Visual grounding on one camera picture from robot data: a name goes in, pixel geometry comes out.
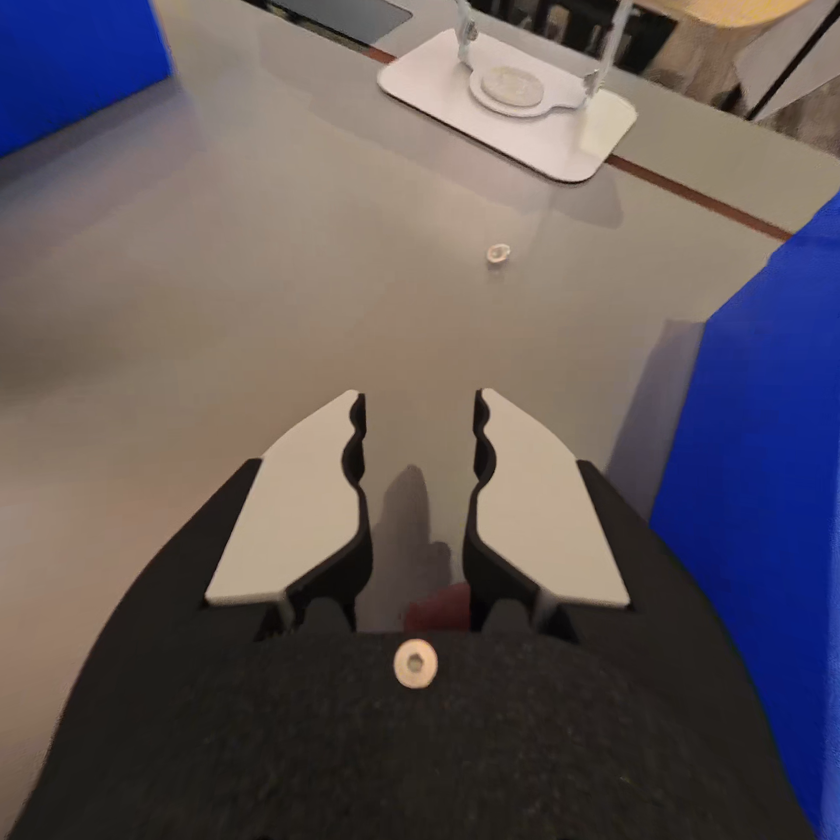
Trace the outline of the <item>white panel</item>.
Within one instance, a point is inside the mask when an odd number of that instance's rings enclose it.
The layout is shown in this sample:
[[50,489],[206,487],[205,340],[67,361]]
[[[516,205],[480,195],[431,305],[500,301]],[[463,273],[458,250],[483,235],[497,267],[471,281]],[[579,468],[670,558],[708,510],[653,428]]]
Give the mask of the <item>white panel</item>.
[[839,22],[819,35],[783,21],[742,49],[734,68],[748,119],[766,119],[838,77]]

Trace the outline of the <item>white document stand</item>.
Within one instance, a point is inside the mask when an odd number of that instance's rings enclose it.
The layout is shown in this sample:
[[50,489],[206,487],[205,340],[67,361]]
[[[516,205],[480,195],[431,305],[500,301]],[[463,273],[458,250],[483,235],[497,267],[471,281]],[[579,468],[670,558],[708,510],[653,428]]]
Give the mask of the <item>white document stand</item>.
[[633,3],[619,2],[597,68],[577,76],[481,34],[467,2],[458,22],[384,66],[393,99],[552,181],[593,177],[637,120],[604,89]]

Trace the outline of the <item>blue divided storage bin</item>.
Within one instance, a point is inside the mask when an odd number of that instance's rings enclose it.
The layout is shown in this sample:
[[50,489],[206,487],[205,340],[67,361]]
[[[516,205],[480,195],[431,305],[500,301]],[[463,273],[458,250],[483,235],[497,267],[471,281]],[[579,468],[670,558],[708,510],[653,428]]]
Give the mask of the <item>blue divided storage bin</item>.
[[153,2],[1,2],[4,157],[172,75]]

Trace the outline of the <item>dark flat tablet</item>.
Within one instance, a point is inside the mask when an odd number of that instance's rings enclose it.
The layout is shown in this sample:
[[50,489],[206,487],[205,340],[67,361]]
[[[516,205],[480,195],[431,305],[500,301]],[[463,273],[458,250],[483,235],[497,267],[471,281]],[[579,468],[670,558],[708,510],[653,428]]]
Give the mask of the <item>dark flat tablet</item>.
[[246,1],[252,7],[314,32],[374,46],[408,22],[410,10],[387,1]]

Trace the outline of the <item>person's right hand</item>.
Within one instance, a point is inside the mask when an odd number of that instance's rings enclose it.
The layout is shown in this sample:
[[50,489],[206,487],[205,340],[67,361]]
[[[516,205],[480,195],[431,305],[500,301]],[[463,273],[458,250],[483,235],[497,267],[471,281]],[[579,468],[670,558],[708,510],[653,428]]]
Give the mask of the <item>person's right hand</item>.
[[420,601],[410,602],[403,619],[403,631],[415,636],[469,630],[470,587],[466,582],[448,585]]

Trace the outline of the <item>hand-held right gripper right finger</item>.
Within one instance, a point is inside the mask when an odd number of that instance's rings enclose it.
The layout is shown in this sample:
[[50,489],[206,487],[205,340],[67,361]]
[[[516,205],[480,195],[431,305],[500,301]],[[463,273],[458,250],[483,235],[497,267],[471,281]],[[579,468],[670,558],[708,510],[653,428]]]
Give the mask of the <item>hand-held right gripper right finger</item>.
[[487,629],[493,610],[509,602],[537,633],[573,633],[581,616],[631,615],[579,459],[489,387],[476,391],[472,424],[476,485],[463,548],[470,629]]

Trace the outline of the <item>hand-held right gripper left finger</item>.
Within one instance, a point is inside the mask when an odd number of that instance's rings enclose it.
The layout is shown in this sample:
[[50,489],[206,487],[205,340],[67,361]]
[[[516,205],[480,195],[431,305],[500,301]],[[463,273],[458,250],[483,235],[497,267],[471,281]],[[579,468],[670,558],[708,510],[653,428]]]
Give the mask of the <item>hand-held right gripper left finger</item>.
[[326,598],[355,628],[373,569],[365,435],[365,396],[348,390],[268,447],[206,588],[209,606],[273,605],[292,628]]

